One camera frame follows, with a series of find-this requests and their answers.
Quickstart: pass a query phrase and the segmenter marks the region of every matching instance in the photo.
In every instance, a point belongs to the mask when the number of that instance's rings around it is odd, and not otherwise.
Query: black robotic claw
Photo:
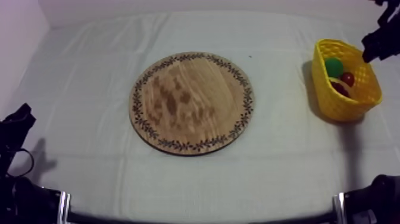
[[[400,45],[398,44],[398,39],[400,38],[399,13],[396,13],[389,21],[390,16],[395,12],[396,7],[399,6],[400,0],[375,0],[375,3],[382,5],[384,1],[387,2],[387,9],[378,19],[379,29],[368,34],[361,41],[364,45],[362,58],[366,63],[377,57],[384,60],[400,53]]]

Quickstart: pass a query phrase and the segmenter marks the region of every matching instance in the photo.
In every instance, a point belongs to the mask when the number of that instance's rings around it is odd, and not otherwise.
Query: white tablecloth
[[[163,222],[246,222],[324,212],[331,196],[400,174],[399,58],[375,61],[384,100],[355,125],[319,118],[310,83],[318,39],[362,49],[362,27],[240,11],[149,14],[51,30],[7,113],[28,102],[30,177],[72,193],[73,210]],[[170,54],[205,51],[248,75],[256,97],[227,148],[176,157],[144,143],[128,117],[137,77]],[[13,170],[27,157],[19,155]]]

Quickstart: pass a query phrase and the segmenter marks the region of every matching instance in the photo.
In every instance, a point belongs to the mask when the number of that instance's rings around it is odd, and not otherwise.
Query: wood grain
[[[201,155],[234,141],[247,127],[254,94],[229,60],[203,52],[166,57],[146,69],[129,98],[140,137],[176,155]]]

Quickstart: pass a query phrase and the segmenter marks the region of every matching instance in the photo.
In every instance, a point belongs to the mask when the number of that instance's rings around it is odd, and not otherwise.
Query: plastic basket
[[[344,71],[354,75],[351,98],[336,92],[330,84],[325,59],[332,57],[341,60]],[[371,65],[363,61],[360,50],[342,41],[322,39],[316,43],[312,79],[321,112],[336,121],[357,120],[382,101],[382,92]]]

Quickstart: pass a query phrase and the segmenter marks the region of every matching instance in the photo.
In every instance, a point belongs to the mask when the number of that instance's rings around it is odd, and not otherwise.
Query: wall
[[[368,0],[39,0],[51,26],[116,16],[193,10],[250,10],[376,23],[384,8]]]
[[[48,30],[37,0],[0,0],[0,120]]]

